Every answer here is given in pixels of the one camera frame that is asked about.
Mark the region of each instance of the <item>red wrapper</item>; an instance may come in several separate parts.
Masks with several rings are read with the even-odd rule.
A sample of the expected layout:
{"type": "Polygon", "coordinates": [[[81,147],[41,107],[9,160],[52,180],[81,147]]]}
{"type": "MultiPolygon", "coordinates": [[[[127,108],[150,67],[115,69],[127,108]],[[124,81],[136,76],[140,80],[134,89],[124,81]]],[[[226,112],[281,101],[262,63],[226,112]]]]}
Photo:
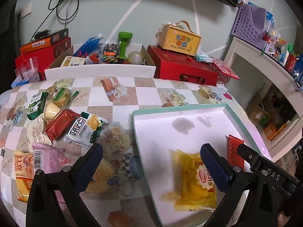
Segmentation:
{"type": "Polygon", "coordinates": [[[237,154],[237,148],[242,143],[244,143],[243,140],[232,135],[228,136],[228,163],[244,170],[244,159],[237,154]]]}
{"type": "Polygon", "coordinates": [[[52,141],[57,140],[67,131],[70,125],[74,123],[76,118],[80,116],[80,114],[77,114],[68,108],[63,108],[51,122],[47,124],[45,132],[52,141]]]}

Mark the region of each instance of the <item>ribbon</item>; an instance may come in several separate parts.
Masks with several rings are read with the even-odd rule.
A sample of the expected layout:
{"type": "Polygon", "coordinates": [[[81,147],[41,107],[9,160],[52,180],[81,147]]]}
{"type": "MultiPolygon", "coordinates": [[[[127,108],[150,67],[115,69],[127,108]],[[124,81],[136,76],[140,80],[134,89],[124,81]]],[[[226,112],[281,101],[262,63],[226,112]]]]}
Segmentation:
{"type": "Polygon", "coordinates": [[[114,97],[118,98],[127,94],[127,89],[120,83],[115,83],[113,78],[109,78],[110,82],[112,83],[112,89],[109,92],[106,92],[107,96],[113,95],[114,97]]]}

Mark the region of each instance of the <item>yellow wafer package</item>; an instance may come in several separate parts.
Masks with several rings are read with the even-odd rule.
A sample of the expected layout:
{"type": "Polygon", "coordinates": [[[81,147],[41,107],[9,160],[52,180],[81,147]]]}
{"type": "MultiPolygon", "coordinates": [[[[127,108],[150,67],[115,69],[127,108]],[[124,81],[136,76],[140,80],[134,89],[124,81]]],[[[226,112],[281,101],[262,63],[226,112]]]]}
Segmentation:
{"type": "Polygon", "coordinates": [[[215,184],[200,158],[200,154],[186,154],[177,150],[182,166],[181,198],[175,203],[175,211],[214,211],[216,203],[215,184]]]}
{"type": "Polygon", "coordinates": [[[34,153],[14,151],[14,170],[19,190],[18,200],[26,203],[34,178],[34,153]]]}

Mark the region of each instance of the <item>box handle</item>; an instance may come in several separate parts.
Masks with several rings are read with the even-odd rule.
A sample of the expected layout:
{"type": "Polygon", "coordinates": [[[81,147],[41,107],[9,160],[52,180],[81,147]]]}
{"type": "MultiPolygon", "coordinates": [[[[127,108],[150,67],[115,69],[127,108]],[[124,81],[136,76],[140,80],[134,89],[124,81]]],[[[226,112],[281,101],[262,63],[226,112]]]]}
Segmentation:
{"type": "Polygon", "coordinates": [[[189,23],[188,23],[186,20],[179,21],[178,23],[176,23],[176,25],[178,25],[178,24],[181,23],[181,22],[183,22],[183,23],[187,26],[187,28],[189,29],[189,31],[190,31],[191,33],[194,33],[194,32],[190,29],[189,23]]]}
{"type": "Polygon", "coordinates": [[[180,79],[180,81],[189,82],[188,77],[197,78],[198,79],[198,81],[196,82],[197,84],[205,84],[205,78],[198,77],[198,76],[181,74],[179,79],[180,79]]]}

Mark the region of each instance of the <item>orange box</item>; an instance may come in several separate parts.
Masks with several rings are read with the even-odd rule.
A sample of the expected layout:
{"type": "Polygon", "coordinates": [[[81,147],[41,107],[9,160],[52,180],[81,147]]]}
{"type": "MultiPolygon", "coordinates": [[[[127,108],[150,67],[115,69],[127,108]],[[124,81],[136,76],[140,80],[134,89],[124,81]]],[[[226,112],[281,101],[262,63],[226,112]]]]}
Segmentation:
{"type": "Polygon", "coordinates": [[[32,52],[34,50],[47,48],[50,46],[55,45],[56,43],[60,42],[61,40],[67,38],[69,36],[69,29],[63,29],[57,32],[53,32],[48,37],[41,38],[34,42],[30,42],[26,45],[23,45],[20,49],[21,54],[26,54],[32,52]]]}

